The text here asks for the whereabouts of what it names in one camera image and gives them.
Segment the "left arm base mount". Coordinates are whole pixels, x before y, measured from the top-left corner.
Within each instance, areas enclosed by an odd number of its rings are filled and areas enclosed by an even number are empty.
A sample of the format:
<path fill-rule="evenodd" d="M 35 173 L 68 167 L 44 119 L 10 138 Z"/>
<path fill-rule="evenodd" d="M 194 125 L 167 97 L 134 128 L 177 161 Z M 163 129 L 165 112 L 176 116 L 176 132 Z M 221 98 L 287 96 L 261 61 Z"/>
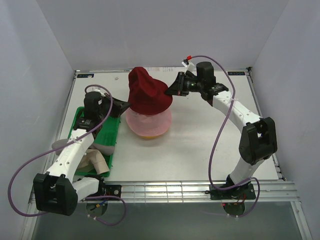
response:
<path fill-rule="evenodd" d="M 122 186 L 120 184 L 101 184 L 98 187 L 98 191 L 86 197 L 86 199 L 96 200 L 96 201 L 104 201 L 107 200 L 106 197 L 103 196 L 114 196 L 121 197 L 122 194 Z"/>

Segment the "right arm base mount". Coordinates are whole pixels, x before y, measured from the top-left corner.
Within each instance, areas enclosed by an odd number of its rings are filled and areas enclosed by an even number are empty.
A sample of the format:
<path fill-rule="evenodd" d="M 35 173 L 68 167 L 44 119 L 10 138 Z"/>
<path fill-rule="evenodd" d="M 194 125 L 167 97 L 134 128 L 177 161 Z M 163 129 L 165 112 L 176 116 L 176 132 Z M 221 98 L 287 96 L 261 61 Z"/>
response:
<path fill-rule="evenodd" d="M 209 190 L 206 190 L 204 193 L 210 195 L 211 200 L 256 199 L 254 186 L 251 182 L 238 186 L 236 188 L 232 188 L 230 190 L 217 190 L 210 185 Z"/>

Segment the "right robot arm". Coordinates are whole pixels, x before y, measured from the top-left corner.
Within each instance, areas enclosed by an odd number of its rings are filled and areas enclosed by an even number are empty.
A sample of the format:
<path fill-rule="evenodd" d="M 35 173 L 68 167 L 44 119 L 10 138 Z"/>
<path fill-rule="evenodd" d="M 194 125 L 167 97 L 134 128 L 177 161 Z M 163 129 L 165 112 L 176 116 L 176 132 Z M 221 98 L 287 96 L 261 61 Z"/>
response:
<path fill-rule="evenodd" d="M 271 117 L 263 118 L 252 113 L 235 98 L 236 91 L 218 83 L 213 65 L 208 61 L 193 64 L 185 59 L 184 72 L 179 72 L 165 91 L 168 96 L 187 96 L 199 93 L 211 107 L 225 115 L 222 125 L 231 121 L 240 131 L 238 151 L 240 159 L 222 186 L 212 185 L 211 190 L 237 199 L 244 193 L 258 167 L 277 150 L 276 125 Z"/>

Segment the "yellow bucket hat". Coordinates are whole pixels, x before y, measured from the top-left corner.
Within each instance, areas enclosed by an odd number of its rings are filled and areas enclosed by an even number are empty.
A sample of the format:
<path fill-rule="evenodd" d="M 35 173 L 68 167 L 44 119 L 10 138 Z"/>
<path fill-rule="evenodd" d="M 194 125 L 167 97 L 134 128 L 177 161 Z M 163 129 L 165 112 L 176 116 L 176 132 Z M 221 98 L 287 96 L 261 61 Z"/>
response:
<path fill-rule="evenodd" d="M 142 136 L 142 135 L 138 135 L 140 138 L 145 139 L 145 140 L 151 140 L 151 139 L 156 139 L 159 138 L 162 135 L 153 135 L 153 136 Z"/>

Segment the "dark red bucket hat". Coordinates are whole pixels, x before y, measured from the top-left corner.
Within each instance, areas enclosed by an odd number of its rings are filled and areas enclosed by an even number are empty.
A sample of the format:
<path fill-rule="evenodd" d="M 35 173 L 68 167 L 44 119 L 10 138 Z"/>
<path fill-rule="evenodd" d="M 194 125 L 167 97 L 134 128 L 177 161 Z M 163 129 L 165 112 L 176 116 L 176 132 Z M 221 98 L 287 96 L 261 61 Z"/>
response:
<path fill-rule="evenodd" d="M 135 67 L 128 74 L 130 108 L 142 115 L 157 115 L 167 110 L 173 97 L 166 95 L 166 83 L 153 78 L 143 67 Z"/>

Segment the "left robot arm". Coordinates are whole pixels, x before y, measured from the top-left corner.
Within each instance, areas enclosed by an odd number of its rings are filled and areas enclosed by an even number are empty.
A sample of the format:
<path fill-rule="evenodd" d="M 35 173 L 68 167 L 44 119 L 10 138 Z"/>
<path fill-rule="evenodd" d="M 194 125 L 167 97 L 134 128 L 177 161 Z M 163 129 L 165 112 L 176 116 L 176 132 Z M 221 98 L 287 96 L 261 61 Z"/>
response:
<path fill-rule="evenodd" d="M 110 144 L 97 144 L 95 140 L 105 130 L 104 123 L 117 121 L 130 103 L 97 91 L 87 92 L 83 103 L 76 111 L 69 137 L 52 145 L 57 159 L 45 173 L 38 173 L 33 179 L 39 211 L 70 216 L 79 201 L 87 197 L 100 200 L 106 195 L 101 174 L 109 168 L 104 159 L 95 165 L 96 174 L 87 174 L 77 181 L 74 176 L 83 158 L 94 155 L 104 158 L 114 153 L 114 140 Z"/>

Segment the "pink bucket hat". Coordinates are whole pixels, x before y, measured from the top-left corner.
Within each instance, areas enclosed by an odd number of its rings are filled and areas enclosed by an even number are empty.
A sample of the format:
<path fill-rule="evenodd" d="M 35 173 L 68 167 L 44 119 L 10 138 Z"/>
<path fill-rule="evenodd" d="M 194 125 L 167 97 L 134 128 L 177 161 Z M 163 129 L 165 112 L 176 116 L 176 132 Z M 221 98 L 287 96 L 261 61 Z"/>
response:
<path fill-rule="evenodd" d="M 165 134 L 172 124 L 172 113 L 167 109 L 155 115 L 144 115 L 133 111 L 126 111 L 125 118 L 128 127 L 140 136 L 157 136 Z"/>

